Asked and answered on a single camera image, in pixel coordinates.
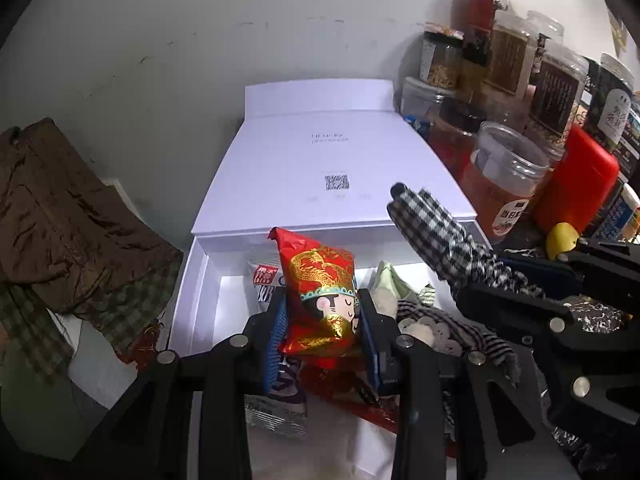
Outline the silver purple snack bag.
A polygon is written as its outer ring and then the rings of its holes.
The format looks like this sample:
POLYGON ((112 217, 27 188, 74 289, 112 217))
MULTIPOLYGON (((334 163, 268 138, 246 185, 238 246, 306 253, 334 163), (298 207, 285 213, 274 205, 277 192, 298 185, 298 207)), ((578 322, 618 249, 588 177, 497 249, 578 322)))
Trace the silver purple snack bag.
POLYGON ((281 350, 288 336, 288 306, 284 273, 271 256, 247 260, 247 279, 253 287, 258 326, 250 340, 260 352, 260 390, 245 397, 245 419, 253 427, 291 438, 307 435, 307 399, 298 385, 300 361, 281 350))

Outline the tall clear spice jar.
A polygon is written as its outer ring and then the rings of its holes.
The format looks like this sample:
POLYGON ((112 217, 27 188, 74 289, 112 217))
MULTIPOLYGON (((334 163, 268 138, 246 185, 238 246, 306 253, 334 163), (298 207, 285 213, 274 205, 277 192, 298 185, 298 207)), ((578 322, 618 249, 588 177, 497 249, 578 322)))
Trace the tall clear spice jar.
POLYGON ((554 41, 546 44, 525 123, 528 136, 540 136, 554 148, 565 145, 588 70, 583 56, 554 41))

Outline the brown jacket on chair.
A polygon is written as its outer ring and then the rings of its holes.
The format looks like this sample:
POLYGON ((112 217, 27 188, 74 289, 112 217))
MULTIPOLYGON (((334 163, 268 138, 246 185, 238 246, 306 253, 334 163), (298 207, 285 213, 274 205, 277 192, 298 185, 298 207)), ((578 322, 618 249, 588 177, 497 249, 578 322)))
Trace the brown jacket on chair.
POLYGON ((50 118, 1 135, 1 277, 64 312, 180 266, 50 118))

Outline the blue white tablet tube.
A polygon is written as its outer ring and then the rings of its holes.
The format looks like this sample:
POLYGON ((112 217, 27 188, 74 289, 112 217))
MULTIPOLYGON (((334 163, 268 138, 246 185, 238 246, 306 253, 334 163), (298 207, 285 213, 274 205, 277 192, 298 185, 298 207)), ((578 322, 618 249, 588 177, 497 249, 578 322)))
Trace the blue white tablet tube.
POLYGON ((592 237, 595 240, 607 240, 608 242, 619 240, 623 228, 630 221, 639 206, 638 194, 628 183, 625 183, 622 192, 616 197, 592 237))

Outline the orange label plastic jar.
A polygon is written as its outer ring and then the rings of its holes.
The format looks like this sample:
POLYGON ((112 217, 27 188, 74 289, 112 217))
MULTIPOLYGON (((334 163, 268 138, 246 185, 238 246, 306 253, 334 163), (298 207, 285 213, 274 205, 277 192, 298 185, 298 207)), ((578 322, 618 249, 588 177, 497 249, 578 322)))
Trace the orange label plastic jar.
POLYGON ((460 186, 491 244, 521 219, 549 169, 549 159, 521 133, 496 122, 480 125, 460 186))

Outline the green plaid cloth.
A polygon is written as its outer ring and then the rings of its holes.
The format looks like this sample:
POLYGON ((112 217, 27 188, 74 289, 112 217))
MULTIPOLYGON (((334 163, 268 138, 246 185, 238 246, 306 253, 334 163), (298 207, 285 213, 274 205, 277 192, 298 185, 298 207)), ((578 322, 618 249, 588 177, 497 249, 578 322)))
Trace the green plaid cloth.
MULTIPOLYGON (((181 263, 178 258, 112 292, 95 292, 70 314, 89 322, 116 353, 128 356, 138 337, 166 308, 181 263)), ((29 287, 1 285, 1 324, 40 380, 53 384, 66 375, 74 350, 29 287)))

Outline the black white checkered plush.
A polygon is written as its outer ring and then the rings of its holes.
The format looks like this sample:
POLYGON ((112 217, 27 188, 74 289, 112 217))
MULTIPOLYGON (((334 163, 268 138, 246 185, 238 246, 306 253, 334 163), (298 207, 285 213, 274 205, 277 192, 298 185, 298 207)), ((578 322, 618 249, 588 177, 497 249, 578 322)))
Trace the black white checkered plush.
MULTIPOLYGON (((431 193, 416 193, 397 183, 390 195, 387 212, 394 225, 437 278, 449 285, 452 298, 472 283, 535 298, 544 296, 542 289, 523 273, 499 261, 492 249, 477 243, 431 193)), ((436 308, 434 301, 434 288, 426 288, 420 294, 408 292, 400 298, 400 330, 448 356, 480 352, 512 385, 520 383, 520 363, 510 344, 489 330, 436 308)))

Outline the red green ketchup packet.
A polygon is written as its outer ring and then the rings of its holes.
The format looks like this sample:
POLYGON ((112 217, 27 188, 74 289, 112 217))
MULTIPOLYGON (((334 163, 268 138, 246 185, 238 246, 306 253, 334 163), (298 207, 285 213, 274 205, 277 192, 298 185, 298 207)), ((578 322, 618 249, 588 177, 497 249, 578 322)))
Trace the red green ketchup packet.
POLYGON ((365 372, 305 365, 299 372, 298 381, 306 393, 397 434, 399 406, 396 396, 378 396, 369 385, 365 372))

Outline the white open gift box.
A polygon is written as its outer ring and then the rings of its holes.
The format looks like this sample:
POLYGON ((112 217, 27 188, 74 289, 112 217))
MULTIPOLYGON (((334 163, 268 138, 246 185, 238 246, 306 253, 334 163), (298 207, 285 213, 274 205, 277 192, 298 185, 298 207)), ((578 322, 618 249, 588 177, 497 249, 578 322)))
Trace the white open gift box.
POLYGON ((381 261, 416 283, 434 273, 393 225, 390 188, 427 188, 476 240, 484 233, 454 178, 393 104, 387 80, 315 79, 245 90, 244 120, 201 204, 178 291, 169 345, 209 350, 207 392, 195 399, 190 473, 200 479, 375 478, 392 474, 393 434, 318 399, 309 432, 282 438, 245 422, 206 424, 216 397, 238 397, 245 352, 231 347, 257 312, 245 274, 250 255, 273 250, 275 226, 349 250, 356 274, 381 261))

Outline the yellow lemon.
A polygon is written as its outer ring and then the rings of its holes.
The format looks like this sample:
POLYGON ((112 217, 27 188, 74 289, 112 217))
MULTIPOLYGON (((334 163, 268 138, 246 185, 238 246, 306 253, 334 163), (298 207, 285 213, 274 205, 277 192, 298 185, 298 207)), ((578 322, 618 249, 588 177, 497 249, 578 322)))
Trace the yellow lemon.
POLYGON ((568 222, 556 224, 546 238, 546 253, 548 258, 553 261, 559 254, 573 250, 577 245, 579 237, 580 234, 575 230, 574 226, 568 222))

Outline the dark label white jar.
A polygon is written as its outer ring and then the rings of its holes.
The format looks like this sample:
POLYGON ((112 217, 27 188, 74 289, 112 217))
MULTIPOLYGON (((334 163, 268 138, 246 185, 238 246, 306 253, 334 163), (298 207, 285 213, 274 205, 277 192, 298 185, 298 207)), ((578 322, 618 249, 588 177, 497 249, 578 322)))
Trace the dark label white jar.
POLYGON ((610 153, 620 143, 631 110, 632 92, 631 71, 614 56, 602 53, 584 130, 610 153))

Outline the green white snack packet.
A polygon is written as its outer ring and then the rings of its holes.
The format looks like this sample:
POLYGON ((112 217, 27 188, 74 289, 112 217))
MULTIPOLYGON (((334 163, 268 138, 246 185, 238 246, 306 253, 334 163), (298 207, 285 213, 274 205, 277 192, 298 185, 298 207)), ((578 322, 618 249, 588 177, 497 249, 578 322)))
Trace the green white snack packet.
POLYGON ((397 322, 419 321, 435 307, 436 292, 431 284, 416 292, 386 261, 378 265, 369 292, 376 312, 397 322))

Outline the red gold figure snack bag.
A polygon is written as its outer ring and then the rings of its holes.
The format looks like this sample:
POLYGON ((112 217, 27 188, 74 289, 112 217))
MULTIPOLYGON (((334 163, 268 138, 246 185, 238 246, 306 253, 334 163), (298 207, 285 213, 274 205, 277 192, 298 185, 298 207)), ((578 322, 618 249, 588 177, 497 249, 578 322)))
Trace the red gold figure snack bag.
POLYGON ((282 351, 301 359, 339 359, 357 345, 359 300, 355 257, 346 249, 274 228, 288 294, 282 351))

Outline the red plastic container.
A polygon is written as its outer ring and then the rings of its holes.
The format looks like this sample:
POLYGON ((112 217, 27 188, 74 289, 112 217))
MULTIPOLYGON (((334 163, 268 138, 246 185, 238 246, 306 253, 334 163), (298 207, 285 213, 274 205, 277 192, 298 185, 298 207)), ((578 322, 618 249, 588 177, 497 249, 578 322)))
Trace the red plastic container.
POLYGON ((565 157, 555 166, 533 210, 538 228, 548 234, 566 222, 582 234, 612 191, 619 171, 613 154, 572 125, 565 157))

